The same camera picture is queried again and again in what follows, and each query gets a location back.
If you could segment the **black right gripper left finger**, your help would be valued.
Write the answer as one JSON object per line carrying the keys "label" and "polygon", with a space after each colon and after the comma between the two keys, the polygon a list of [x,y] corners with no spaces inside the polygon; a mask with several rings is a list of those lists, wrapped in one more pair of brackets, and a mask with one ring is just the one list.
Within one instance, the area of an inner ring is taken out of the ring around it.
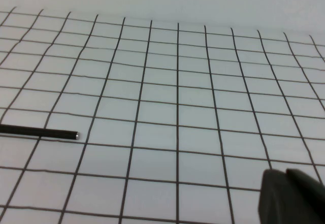
{"label": "black right gripper left finger", "polygon": [[298,223],[300,197],[286,174],[265,170],[258,203],[261,223]]}

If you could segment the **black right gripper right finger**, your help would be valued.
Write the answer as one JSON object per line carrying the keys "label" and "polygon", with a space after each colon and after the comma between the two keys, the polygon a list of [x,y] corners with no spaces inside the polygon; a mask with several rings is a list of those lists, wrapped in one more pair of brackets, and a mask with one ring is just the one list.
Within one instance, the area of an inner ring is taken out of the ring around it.
{"label": "black right gripper right finger", "polygon": [[286,175],[304,202],[324,223],[324,185],[299,169],[287,169]]}

